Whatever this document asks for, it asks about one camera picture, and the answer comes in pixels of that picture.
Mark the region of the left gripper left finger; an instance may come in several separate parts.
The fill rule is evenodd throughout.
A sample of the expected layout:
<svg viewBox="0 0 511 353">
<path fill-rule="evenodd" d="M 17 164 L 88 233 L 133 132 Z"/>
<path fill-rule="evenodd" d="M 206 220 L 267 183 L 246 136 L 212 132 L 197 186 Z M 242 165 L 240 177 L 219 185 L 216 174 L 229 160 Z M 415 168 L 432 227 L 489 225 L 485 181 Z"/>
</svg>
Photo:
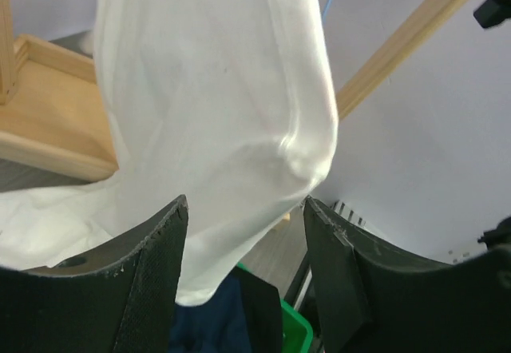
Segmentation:
<svg viewBox="0 0 511 353">
<path fill-rule="evenodd" d="M 188 205 L 53 268 L 1 270 L 3 352 L 165 352 Z"/>
</svg>

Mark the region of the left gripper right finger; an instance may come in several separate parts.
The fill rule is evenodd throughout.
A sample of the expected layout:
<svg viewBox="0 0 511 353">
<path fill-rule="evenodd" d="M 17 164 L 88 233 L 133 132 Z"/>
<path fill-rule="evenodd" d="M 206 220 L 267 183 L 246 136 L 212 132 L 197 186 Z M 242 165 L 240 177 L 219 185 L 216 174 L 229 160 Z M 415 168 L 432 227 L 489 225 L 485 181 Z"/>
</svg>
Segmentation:
<svg viewBox="0 0 511 353">
<path fill-rule="evenodd" d="M 328 352 L 507 352 L 510 230 L 457 264 L 403 250 L 307 198 L 312 283 Z"/>
</svg>

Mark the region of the navy blue t-shirt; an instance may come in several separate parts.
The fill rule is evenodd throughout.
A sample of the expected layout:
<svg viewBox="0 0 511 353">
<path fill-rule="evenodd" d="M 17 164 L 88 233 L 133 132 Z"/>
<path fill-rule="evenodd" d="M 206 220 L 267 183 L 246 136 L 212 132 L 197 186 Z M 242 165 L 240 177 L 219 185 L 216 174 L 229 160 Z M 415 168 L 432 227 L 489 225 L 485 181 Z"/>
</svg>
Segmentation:
<svg viewBox="0 0 511 353">
<path fill-rule="evenodd" d="M 227 277 L 207 303 L 176 306 L 168 351 L 252 351 L 238 279 Z"/>
</svg>

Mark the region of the white t-shirt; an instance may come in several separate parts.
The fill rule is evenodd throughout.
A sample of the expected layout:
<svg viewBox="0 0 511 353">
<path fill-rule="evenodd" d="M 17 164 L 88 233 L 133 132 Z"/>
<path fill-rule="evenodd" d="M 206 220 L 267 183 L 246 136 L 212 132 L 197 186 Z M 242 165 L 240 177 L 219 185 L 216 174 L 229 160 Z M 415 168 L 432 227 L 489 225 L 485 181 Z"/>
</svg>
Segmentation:
<svg viewBox="0 0 511 353">
<path fill-rule="evenodd" d="M 331 168 L 319 0 L 97 0 L 93 43 L 119 169 L 2 194 L 1 264 L 53 267 L 185 195 L 176 301 L 205 303 Z"/>
</svg>

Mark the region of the black flower print t-shirt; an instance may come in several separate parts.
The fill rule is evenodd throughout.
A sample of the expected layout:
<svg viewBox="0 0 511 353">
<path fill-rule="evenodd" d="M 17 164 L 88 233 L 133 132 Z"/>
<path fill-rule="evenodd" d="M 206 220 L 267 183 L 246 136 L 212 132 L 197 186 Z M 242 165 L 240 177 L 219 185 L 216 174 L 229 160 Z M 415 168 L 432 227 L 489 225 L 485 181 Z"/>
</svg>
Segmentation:
<svg viewBox="0 0 511 353">
<path fill-rule="evenodd" d="M 283 316 L 277 288 L 240 266 L 236 266 L 232 274 L 240 283 L 252 351 L 280 353 L 283 348 Z"/>
</svg>

